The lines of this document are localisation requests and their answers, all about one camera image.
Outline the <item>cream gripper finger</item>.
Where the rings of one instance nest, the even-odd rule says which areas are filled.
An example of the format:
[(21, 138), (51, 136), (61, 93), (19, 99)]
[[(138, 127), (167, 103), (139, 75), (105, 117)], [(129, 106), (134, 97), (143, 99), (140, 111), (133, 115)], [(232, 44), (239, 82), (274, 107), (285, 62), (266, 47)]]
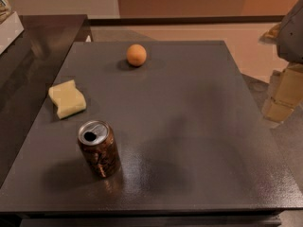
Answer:
[(263, 116), (270, 121), (285, 121), (303, 101), (303, 64), (289, 63), (282, 71), (273, 71), (262, 107)]

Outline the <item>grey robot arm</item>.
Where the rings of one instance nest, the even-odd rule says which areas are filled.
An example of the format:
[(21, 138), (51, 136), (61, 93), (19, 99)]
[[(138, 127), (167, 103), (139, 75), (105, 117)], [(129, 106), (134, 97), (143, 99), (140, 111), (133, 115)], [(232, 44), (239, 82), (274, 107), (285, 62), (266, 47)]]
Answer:
[(263, 37), (274, 41), (277, 55), (288, 62), (282, 72), (274, 70), (270, 76), (261, 110), (266, 120), (280, 124), (303, 101), (303, 0)]

